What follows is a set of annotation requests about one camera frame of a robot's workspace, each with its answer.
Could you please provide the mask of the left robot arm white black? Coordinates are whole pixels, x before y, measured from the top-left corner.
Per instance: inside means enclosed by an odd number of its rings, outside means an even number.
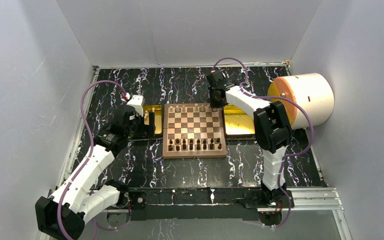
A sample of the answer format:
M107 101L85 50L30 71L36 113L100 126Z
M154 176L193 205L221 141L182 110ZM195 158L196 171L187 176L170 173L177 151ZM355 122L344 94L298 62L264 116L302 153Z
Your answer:
M91 192L96 179L131 138L155 136L155 113L144 113L144 102L142 95L133 95L116 109L68 179L50 196L37 200L35 213L40 232L57 240L77 240L85 225L108 207L131 210L134 204L139 204L139 208L144 208L146 194L130 193L125 184L116 180L109 180Z

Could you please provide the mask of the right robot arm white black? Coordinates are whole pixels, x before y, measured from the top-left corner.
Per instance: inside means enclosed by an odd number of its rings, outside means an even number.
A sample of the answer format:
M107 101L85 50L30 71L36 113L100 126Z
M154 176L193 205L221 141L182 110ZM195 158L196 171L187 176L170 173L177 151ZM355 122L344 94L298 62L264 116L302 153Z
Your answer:
M247 93L238 83L228 80L220 70L212 70L206 79L212 108L233 105L252 117L255 140L262 149L264 170L262 193L258 197L248 197L248 200L275 207L285 191L283 158L292 137L285 106L280 101L270 102Z

